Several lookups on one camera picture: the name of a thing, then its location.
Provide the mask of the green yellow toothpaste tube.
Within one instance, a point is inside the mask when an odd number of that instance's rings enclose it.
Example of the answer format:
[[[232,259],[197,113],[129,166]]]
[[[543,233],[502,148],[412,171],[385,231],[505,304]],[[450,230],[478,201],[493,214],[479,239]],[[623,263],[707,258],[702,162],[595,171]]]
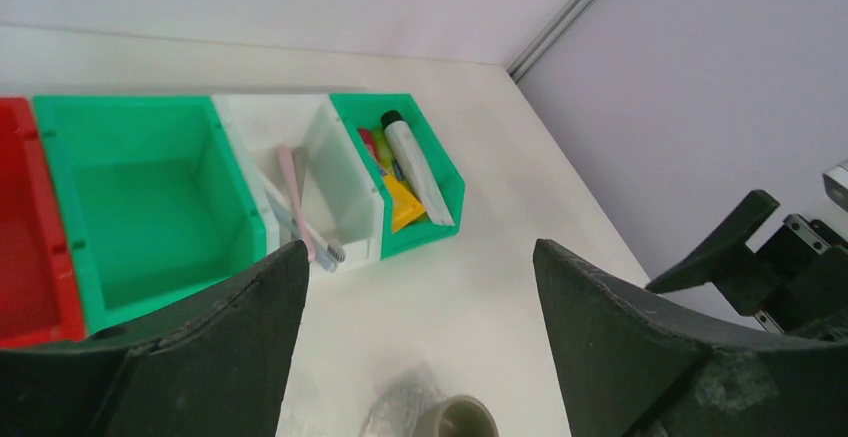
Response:
[[[384,131],[380,128],[375,128],[371,131],[371,136],[374,141],[374,148],[378,163],[389,174],[396,178],[401,177],[401,174],[399,174],[396,169],[396,159]]]

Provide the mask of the grey ceramic mug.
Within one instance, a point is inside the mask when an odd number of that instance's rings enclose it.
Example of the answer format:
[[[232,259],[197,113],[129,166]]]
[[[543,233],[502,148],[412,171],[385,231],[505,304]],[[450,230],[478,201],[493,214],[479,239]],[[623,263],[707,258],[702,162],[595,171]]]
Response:
[[[427,409],[416,421],[415,437],[498,437],[496,422],[478,399],[456,395]]]

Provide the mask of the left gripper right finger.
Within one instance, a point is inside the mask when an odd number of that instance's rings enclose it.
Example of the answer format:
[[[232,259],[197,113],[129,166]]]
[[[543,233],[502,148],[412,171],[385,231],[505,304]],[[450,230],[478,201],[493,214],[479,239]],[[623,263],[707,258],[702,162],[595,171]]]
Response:
[[[533,266],[575,436],[843,436],[847,346],[692,311],[540,239]]]

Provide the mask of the white toothpaste tube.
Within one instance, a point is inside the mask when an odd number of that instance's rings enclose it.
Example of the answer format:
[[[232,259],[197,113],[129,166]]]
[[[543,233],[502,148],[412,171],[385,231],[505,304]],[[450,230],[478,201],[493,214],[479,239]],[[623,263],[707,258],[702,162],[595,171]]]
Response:
[[[396,110],[381,116],[385,137],[407,182],[426,209],[430,221],[452,227],[455,221],[438,187],[432,169],[408,123]]]

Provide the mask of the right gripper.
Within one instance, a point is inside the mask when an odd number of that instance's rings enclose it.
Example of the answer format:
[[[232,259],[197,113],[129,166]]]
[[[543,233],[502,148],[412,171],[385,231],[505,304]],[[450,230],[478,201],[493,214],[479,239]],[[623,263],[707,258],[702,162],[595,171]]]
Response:
[[[747,240],[780,203],[762,189],[750,191],[682,261],[646,285],[656,294],[725,277],[742,254],[748,267],[722,281],[722,295],[764,330],[830,342],[847,340],[847,241],[820,219],[788,215],[756,252]]]

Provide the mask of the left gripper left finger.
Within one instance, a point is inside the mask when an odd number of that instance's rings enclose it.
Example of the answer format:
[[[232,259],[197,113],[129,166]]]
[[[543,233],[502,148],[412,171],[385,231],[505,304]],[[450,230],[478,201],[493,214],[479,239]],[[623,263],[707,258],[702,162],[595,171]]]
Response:
[[[5,436],[272,436],[309,284],[295,241],[80,342],[1,354]]]

